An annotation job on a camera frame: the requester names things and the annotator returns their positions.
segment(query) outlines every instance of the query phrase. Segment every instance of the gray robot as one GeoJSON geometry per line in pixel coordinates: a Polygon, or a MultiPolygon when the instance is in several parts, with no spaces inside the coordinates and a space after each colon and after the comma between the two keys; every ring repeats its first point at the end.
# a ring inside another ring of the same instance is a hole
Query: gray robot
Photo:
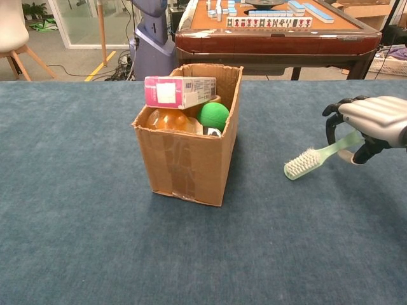
{"type": "Polygon", "coordinates": [[[130,42],[136,81],[146,76],[167,76],[177,67],[175,43],[168,38],[167,0],[132,0],[142,12],[142,21],[130,42]]]}
{"type": "Polygon", "coordinates": [[[342,151],[342,159],[361,165],[383,149],[407,148],[407,100],[360,95],[328,105],[322,115],[332,113],[326,121],[329,145],[336,142],[336,126],[344,122],[360,131],[364,137],[364,145],[354,154],[342,151]]]}

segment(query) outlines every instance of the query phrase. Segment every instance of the wooden chair leg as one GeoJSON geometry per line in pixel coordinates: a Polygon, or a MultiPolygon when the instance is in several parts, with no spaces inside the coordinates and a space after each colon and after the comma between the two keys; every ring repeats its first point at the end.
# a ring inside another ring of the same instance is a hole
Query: wooden chair leg
{"type": "Polygon", "coordinates": [[[57,78],[57,75],[27,45],[25,45],[24,49],[52,78],[57,78]]]}
{"type": "Polygon", "coordinates": [[[23,63],[21,62],[20,58],[18,57],[17,53],[14,50],[11,51],[10,53],[11,53],[11,57],[13,57],[15,59],[17,65],[20,67],[21,72],[23,72],[25,79],[27,81],[31,81],[31,78],[28,75],[27,71],[25,70],[25,67],[24,67],[23,63]]]}
{"type": "Polygon", "coordinates": [[[9,63],[9,65],[10,65],[11,69],[13,70],[15,79],[18,79],[18,72],[17,72],[17,70],[16,70],[16,68],[14,66],[13,60],[11,59],[10,56],[7,56],[7,61],[9,63]]]}

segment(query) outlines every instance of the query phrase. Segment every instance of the toothbrush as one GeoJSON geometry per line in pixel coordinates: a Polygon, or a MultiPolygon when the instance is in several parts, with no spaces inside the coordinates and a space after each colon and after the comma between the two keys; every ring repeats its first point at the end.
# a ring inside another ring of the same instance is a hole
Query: toothbrush
{"type": "Polygon", "coordinates": [[[297,158],[286,163],[284,165],[284,173],[288,179],[296,180],[320,167],[330,156],[338,151],[359,144],[363,140],[363,138],[360,138],[358,131],[354,130],[330,146],[322,149],[309,148],[297,158]]]}

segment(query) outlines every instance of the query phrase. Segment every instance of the tennis ball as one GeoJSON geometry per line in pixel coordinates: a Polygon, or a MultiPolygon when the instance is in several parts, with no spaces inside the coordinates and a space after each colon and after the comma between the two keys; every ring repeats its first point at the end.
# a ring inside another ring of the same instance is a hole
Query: tennis ball
{"type": "Polygon", "coordinates": [[[197,119],[202,126],[216,128],[223,132],[228,116],[229,110],[223,104],[210,102],[203,105],[197,119]]]}

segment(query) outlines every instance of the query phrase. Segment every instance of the metal robot hand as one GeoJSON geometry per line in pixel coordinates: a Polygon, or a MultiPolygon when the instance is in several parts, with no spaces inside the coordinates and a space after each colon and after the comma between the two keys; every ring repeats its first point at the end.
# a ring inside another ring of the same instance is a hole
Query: metal robot hand
{"type": "Polygon", "coordinates": [[[326,121],[329,145],[336,142],[336,126],[343,122],[364,137],[364,145],[357,152],[339,154],[353,164],[365,164],[383,149],[407,147],[407,100],[387,96],[345,98],[327,106],[322,115],[332,113],[335,114],[326,121]]]}

